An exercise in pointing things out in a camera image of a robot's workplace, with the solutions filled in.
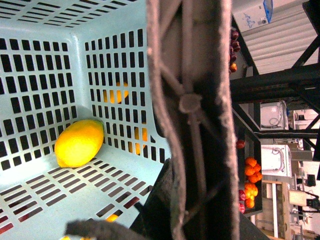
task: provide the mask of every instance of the black metal rack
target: black metal rack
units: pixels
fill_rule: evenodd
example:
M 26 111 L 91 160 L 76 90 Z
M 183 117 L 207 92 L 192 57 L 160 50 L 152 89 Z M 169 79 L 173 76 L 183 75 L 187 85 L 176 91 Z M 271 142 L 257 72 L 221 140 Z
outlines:
M 245 128 L 246 134 L 254 141 L 254 157 L 259 160 L 261 160 L 261 150 L 258 150 L 261 147 L 259 139 L 299 138 L 304 140 L 306 147 L 315 149 L 313 161 L 320 161 L 320 157 L 316 157 L 319 155 L 317 152 L 320 149 L 320 140 L 317 140 L 316 144 L 310 141 L 310 139 L 317 139 L 320 132 L 319 129 L 312 129 L 320 120 L 320 56 L 318 63 L 304 66 L 320 46 L 320 16 L 318 14 L 320 3 L 316 0 L 310 0 L 303 3 L 303 8 L 317 33 L 317 37 L 290 69 L 259 75 L 248 47 L 239 33 L 238 41 L 241 45 L 241 53 L 247 64 L 253 67 L 253 76 L 230 82 L 233 117 L 235 124 Z M 238 29 L 234 18 L 232 26 Z M 304 101 L 318 113 L 318 116 L 303 130 L 261 130 L 260 103 L 288 98 Z M 241 103 L 254 103 L 253 117 L 241 108 Z M 317 180 L 320 180 L 320 169 Z

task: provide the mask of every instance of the plastic basket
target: plastic basket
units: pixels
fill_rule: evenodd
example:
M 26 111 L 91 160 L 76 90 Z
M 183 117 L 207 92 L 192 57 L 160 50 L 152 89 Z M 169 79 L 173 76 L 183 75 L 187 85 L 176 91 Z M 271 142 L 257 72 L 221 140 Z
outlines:
M 58 240 L 75 219 L 134 221 L 171 156 L 155 127 L 146 26 L 143 0 L 0 1 L 0 240 Z M 82 119 L 103 121 L 105 144 L 85 166 L 59 168 L 55 141 Z

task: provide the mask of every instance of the metal bar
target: metal bar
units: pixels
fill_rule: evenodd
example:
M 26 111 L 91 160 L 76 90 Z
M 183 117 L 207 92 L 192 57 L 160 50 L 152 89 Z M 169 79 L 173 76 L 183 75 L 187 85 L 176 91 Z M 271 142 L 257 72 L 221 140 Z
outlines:
M 319 169 L 318 169 L 318 174 L 316 176 L 316 180 L 320 181 L 320 165 L 319 165 Z
M 232 108 L 237 112 L 241 119 L 245 121 L 249 128 L 252 129 L 253 132 L 259 132 L 261 130 L 251 116 L 249 116 L 239 104 L 233 103 Z
M 266 100 L 269 101 L 273 99 L 294 98 L 298 97 L 298 94 L 290 88 L 273 88 L 270 90 L 250 90 L 249 88 L 247 88 L 247 91 L 241 91 L 241 89 L 234 89 L 231 97 L 233 103 L 252 103 Z
M 260 140 L 253 141 L 253 156 L 256 159 L 257 163 L 259 163 L 261 165 L 262 159 L 261 159 L 261 142 L 260 142 Z M 258 189 L 258 193 L 262 193 L 262 181 L 257 182 L 255 185 Z M 260 197 L 255 198 L 255 206 L 258 209 L 263 209 L 262 194 Z
M 278 237 L 278 213 L 277 213 L 277 189 L 276 184 L 272 183 L 272 208 L 273 208 L 273 231 L 274 237 Z
M 244 38 L 242 37 L 241 31 L 239 31 L 239 27 L 238 27 L 238 25 L 236 23 L 236 20 L 235 20 L 234 16 L 232 16 L 231 25 L 234 28 L 236 28 L 237 32 L 239 33 L 239 37 L 238 37 L 237 41 L 239 42 L 239 44 L 241 46 L 241 54 L 244 57 L 244 60 L 245 60 L 246 64 L 249 67 L 253 68 L 253 75 L 259 75 L 259 72 L 258 72 L 257 66 L 255 64 L 255 61 L 253 60 L 253 58 L 252 58 L 252 56 L 250 54 L 250 51 L 249 51 L 249 49 L 247 47 L 247 44 L 246 44 Z
M 320 63 L 286 69 L 262 75 L 234 79 L 230 81 L 231 92 L 240 92 L 242 89 L 267 87 L 280 84 L 299 83 L 312 80 L 318 83 L 320 79 Z
M 317 6 L 317 3 L 315 1 L 307 1 L 302 4 L 303 9 L 308 16 L 316 34 L 320 35 L 320 16 L 319 16 L 319 3 Z
M 302 144 L 303 144 L 303 150 L 308 150 L 308 151 L 311 151 L 311 145 L 307 142 L 307 138 L 304 138 L 302 140 Z
M 258 136 L 254 133 L 254 131 L 252 131 L 252 129 L 248 126 L 248 124 L 240 117 L 240 115 L 234 109 L 232 109 L 232 113 L 233 113 L 234 123 L 239 127 L 245 128 L 246 129 L 245 133 L 248 135 L 248 137 L 252 141 L 259 141 Z
M 197 119 L 204 128 L 212 135 L 212 137 L 219 143 L 222 144 L 221 139 L 218 137 L 219 133 L 215 125 L 212 124 L 208 118 L 206 112 L 203 109 L 200 109 L 196 112 Z
M 268 220 L 258 220 L 259 223 L 264 223 L 264 224 L 270 224 L 270 225 L 273 225 L 274 223 L 272 221 L 268 221 Z
M 316 139 L 318 129 L 303 130 L 266 130 L 255 132 L 260 139 Z
M 314 54 L 314 52 L 320 46 L 320 36 L 316 36 L 316 38 L 312 41 L 312 43 L 307 47 L 307 49 L 303 52 L 303 54 L 299 57 L 299 59 L 292 66 L 293 68 L 303 66 L 306 61 Z
M 192 218 L 195 217 L 195 215 L 199 212 L 201 208 L 205 204 L 207 204 L 210 200 L 212 200 L 221 190 L 221 188 L 226 184 L 226 179 L 223 179 L 221 182 L 219 182 L 214 188 L 210 189 L 207 196 L 203 201 L 197 202 L 194 207 L 192 207 L 189 211 L 188 214 L 184 218 L 183 224 L 187 224 Z
M 316 137 L 316 142 L 315 142 L 315 149 L 313 153 L 313 161 L 320 162 L 320 128 L 318 130 L 318 135 Z M 320 181 L 320 166 L 319 166 L 319 171 L 318 171 L 318 176 L 317 180 Z
M 314 149 L 316 149 L 316 145 L 315 145 L 312 141 L 310 141 L 310 139 L 304 138 L 303 140 L 306 141 L 311 147 L 313 147 Z
M 311 107 L 318 114 L 320 114 L 320 101 L 317 97 L 312 99 L 312 95 L 308 94 L 303 87 L 298 86 L 296 84 L 292 84 L 290 87 L 297 94 L 299 94 L 300 98 L 302 98 L 309 105 L 309 107 Z
M 309 194 L 310 196 L 315 197 L 316 199 L 319 199 L 319 195 L 313 194 L 313 193 L 308 192 L 308 191 L 303 191 L 303 192 L 305 192 L 306 194 Z
M 316 116 L 312 120 L 312 122 L 310 122 L 310 124 L 306 127 L 306 129 L 311 129 L 319 120 L 320 120 L 320 114 L 318 114 L 318 116 Z
M 260 102 L 253 103 L 253 120 L 258 126 L 260 126 L 261 124 Z

